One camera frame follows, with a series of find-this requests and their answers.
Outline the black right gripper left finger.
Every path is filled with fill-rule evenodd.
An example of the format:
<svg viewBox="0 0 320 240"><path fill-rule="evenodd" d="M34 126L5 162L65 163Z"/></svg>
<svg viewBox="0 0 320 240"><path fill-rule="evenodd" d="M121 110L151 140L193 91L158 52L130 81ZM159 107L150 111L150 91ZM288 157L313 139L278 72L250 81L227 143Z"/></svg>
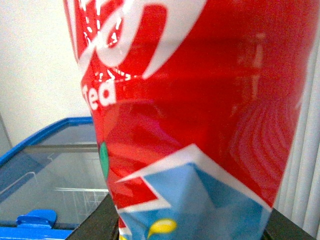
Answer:
<svg viewBox="0 0 320 240"><path fill-rule="evenodd" d="M118 240L119 215L108 194L92 214L85 219L67 240Z"/></svg>

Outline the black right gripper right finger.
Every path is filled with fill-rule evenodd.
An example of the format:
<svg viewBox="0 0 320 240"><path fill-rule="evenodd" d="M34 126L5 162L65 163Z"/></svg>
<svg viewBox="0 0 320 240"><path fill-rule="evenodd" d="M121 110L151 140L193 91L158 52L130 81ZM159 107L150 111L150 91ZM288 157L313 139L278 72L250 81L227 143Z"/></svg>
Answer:
<svg viewBox="0 0 320 240"><path fill-rule="evenodd" d="M275 208L262 235L263 240L315 240Z"/></svg>

